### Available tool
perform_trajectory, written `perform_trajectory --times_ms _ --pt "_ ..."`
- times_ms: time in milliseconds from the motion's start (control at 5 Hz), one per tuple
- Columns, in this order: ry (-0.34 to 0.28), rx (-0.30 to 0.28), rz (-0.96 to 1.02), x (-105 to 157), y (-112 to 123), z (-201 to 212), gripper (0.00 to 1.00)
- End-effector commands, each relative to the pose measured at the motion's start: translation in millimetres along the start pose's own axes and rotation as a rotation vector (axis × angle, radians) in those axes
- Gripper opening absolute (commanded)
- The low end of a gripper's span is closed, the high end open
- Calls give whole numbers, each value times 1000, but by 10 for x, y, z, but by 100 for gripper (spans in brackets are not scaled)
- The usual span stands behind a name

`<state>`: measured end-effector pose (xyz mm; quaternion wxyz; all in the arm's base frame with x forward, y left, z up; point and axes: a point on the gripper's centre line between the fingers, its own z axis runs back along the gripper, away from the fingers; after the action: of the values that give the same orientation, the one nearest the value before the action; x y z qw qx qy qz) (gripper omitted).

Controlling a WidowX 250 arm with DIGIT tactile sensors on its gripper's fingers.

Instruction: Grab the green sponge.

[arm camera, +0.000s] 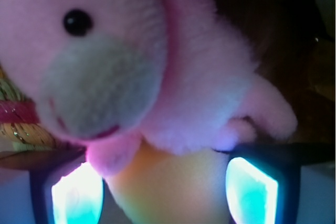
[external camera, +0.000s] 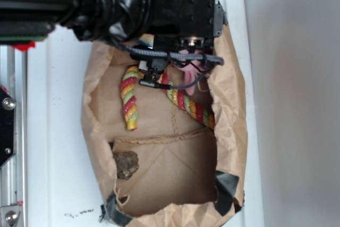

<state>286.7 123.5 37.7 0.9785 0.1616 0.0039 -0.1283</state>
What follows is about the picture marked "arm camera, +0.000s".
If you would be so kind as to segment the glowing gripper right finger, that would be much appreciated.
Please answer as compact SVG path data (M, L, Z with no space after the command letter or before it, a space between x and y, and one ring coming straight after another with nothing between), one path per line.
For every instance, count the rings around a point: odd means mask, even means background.
M231 223L335 223L335 146L238 145L225 186Z

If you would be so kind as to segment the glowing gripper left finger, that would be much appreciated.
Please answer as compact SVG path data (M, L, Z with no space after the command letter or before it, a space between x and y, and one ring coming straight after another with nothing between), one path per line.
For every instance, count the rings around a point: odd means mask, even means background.
M30 187L36 223L98 223L103 179L83 150L37 152Z

